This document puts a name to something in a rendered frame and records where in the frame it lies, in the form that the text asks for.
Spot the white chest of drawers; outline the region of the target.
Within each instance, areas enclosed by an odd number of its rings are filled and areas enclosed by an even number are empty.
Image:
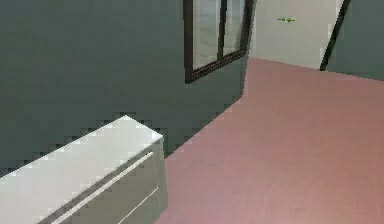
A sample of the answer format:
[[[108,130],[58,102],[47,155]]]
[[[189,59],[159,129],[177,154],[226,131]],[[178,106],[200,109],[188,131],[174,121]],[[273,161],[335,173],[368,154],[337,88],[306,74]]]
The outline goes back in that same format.
[[[123,116],[0,178],[0,224],[153,224],[168,205],[161,134]]]

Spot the dark framed window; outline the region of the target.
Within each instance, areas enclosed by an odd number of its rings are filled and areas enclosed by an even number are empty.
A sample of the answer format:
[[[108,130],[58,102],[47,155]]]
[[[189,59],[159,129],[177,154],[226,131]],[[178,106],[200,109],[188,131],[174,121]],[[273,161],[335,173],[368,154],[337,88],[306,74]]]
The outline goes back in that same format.
[[[244,57],[257,0],[183,0],[185,82]]]

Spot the white room door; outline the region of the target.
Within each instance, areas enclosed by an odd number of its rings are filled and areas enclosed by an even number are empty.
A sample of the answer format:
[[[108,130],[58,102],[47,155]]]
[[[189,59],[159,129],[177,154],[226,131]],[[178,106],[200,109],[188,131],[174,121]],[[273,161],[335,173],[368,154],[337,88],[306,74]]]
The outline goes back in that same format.
[[[257,0],[250,55],[319,69],[344,0]],[[278,21],[293,17],[295,22]]]

